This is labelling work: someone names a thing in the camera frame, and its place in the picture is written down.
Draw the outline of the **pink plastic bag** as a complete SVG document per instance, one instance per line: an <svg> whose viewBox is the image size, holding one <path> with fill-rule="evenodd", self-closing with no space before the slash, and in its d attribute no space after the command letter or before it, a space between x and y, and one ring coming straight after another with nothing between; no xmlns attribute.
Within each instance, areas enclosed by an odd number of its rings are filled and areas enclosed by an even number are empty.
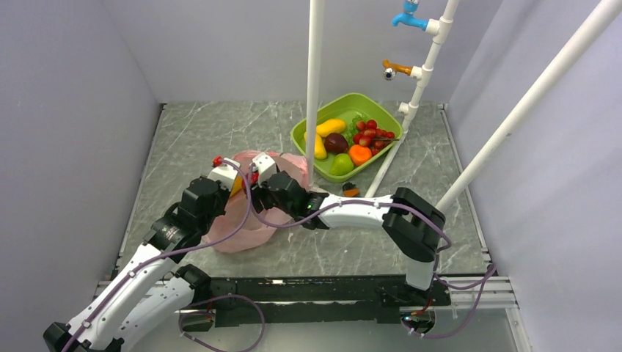
<svg viewBox="0 0 622 352"><path fill-rule="evenodd" d="M287 172L301 186L308 188L309 178L305 157L290 153L268 152L267 154L276 161L281 171ZM202 241L213 242L212 248L224 253L241 252L266 243L276 229L260 222L253 214L249 214L248 219L236 234L227 240L224 239L239 226L246 213L246 207L246 195L240 191L227 201L225 214L214 220L210 230L202 236Z"/></svg>

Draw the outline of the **yellow fake banana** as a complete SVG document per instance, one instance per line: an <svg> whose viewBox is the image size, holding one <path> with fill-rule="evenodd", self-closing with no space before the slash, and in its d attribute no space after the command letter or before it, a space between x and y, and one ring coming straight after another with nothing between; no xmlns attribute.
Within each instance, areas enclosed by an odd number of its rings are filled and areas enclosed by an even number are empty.
<svg viewBox="0 0 622 352"><path fill-rule="evenodd" d="M314 135L313 154L316 160L324 160L328 156L326 148L324 147L323 138L318 133Z"/></svg>

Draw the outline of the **green fake pear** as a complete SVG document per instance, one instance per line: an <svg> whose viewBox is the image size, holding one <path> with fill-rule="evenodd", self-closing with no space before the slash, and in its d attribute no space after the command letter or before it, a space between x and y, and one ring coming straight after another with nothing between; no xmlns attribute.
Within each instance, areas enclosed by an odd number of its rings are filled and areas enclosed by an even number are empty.
<svg viewBox="0 0 622 352"><path fill-rule="evenodd" d="M329 174L334 176L344 176L354 170L355 166L352 163L347 153L337 154L329 168Z"/></svg>

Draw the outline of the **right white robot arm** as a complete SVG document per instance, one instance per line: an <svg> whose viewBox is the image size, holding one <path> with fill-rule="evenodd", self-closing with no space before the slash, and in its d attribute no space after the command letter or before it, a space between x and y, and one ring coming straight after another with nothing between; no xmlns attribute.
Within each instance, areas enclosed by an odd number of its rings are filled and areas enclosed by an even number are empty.
<svg viewBox="0 0 622 352"><path fill-rule="evenodd" d="M444 214L412 190L399 187L382 197L341 197L308 191L284 171L268 178L254 172L248 197L256 212L279 209L292 218L293 225L309 230L382 229L409 259L407 300L422 304L431 297L439 243L450 240L443 232Z"/></svg>

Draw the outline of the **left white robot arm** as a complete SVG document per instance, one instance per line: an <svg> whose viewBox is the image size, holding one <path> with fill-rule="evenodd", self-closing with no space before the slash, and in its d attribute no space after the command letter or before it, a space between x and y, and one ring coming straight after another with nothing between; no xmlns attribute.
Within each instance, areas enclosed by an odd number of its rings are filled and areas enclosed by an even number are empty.
<svg viewBox="0 0 622 352"><path fill-rule="evenodd" d="M201 176L181 200L155 221L130 262L113 282L68 323L52 323L43 333L50 351L121 351L141 328L139 307L148 290L209 231L235 185L233 176Z"/></svg>

